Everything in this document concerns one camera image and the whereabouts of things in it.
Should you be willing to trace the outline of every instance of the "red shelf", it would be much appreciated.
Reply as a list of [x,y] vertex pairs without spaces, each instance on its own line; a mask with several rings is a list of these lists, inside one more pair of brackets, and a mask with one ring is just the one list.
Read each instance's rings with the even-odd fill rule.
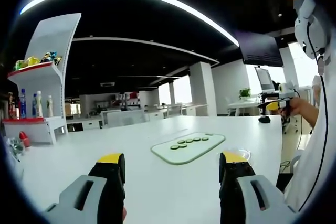
[[44,123],[44,118],[25,118],[25,119],[4,119],[4,123],[8,124],[37,124]]
[[36,65],[28,66],[28,67],[25,67],[25,68],[21,68],[19,70],[10,72],[7,77],[13,76],[13,75],[18,74],[18,73],[23,73],[23,72],[26,72],[26,71],[29,71],[29,70],[32,70],[32,69],[36,69],[36,68],[48,67],[51,64],[53,64],[52,61],[50,61],[50,62],[43,62],[43,63],[39,63],[39,64],[36,64]]

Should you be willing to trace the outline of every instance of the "black ceiling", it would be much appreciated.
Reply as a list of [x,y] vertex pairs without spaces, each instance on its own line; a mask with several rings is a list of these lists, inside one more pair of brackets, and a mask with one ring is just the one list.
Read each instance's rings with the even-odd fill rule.
[[[269,33],[292,27],[296,17],[291,3],[286,0],[179,1],[200,11],[232,35],[236,29]],[[214,28],[159,0],[48,0],[17,19],[2,57],[5,70],[8,72],[17,59],[24,57],[40,20],[68,13],[82,13],[75,38],[106,36],[152,40],[193,50],[221,63],[241,58],[239,50],[228,50],[232,43]],[[277,40],[279,44],[287,41]],[[75,97],[80,93],[110,92],[113,88],[102,89],[99,86],[100,82],[106,81],[115,81],[114,89],[146,87],[152,78],[118,76],[164,76],[198,61],[199,57],[190,54],[134,42],[73,42],[67,68],[66,95]]]

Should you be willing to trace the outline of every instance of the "black cable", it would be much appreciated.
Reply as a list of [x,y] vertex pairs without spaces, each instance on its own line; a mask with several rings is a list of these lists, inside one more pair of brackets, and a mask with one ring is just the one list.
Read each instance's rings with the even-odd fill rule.
[[[313,47],[313,44],[312,44],[312,42],[311,42],[311,40],[310,40],[310,36],[309,36],[309,27],[310,27],[310,24],[308,23],[308,26],[307,26],[307,36],[308,36],[308,40],[309,40],[309,44],[310,44],[310,47],[311,47],[311,49],[312,49],[312,51],[313,51],[313,53],[314,53],[314,57],[315,57],[315,60],[316,60],[316,62],[318,62],[318,60],[317,60],[317,55],[316,55],[316,53],[315,53],[315,50],[314,50],[314,47]],[[313,184],[313,186],[312,186],[312,188],[311,188],[311,190],[310,190],[310,192],[309,192],[309,194],[308,194],[308,196],[307,196],[307,198],[306,198],[306,200],[304,201],[304,203],[302,204],[302,206],[300,207],[300,209],[299,209],[299,211],[301,211],[301,209],[304,207],[304,205],[307,203],[307,201],[308,201],[308,199],[309,199],[309,197],[310,197],[310,195],[312,194],[312,192],[313,192],[313,190],[314,190],[314,188],[315,188],[315,186],[316,186],[316,183],[317,183],[317,180],[319,179],[319,176],[320,176],[320,173],[321,173],[321,170],[322,170],[322,165],[323,165],[323,159],[324,159],[324,154],[325,154],[325,152],[326,152],[326,149],[325,149],[325,147],[327,146],[327,138],[328,138],[328,128],[329,128],[329,121],[328,121],[328,108],[327,108],[327,96],[326,96],[326,87],[325,87],[325,85],[324,85],[324,79],[323,79],[323,77],[321,76],[321,83],[322,83],[322,87],[323,87],[323,95],[324,95],[324,106],[326,107],[326,117],[325,117],[325,139],[324,139],[324,145],[323,145],[323,150],[322,150],[322,156],[321,156],[321,163],[320,163],[320,167],[319,167],[319,170],[318,170],[318,172],[317,172],[317,175],[316,175],[316,179],[315,179],[315,181],[314,181],[314,184]]]
[[[301,98],[301,96],[300,96],[300,94],[299,94],[298,91],[296,91],[296,90],[294,89],[294,92],[299,96],[299,98]],[[301,133],[300,133],[300,140],[299,140],[298,146],[296,147],[296,150],[298,150],[298,148],[299,148],[299,146],[300,146],[300,143],[301,143],[302,129],[303,129],[303,123],[302,123],[302,121],[303,121],[303,118],[302,118],[302,116],[301,116]]]

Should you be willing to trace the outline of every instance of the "white shelf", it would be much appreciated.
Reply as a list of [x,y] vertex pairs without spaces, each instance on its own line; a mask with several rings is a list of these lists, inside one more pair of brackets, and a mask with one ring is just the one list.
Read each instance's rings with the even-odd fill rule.
[[21,68],[10,72],[8,79],[15,84],[22,84],[30,81],[41,80],[43,78],[56,77],[61,81],[61,73],[53,62],[44,62],[36,65]]

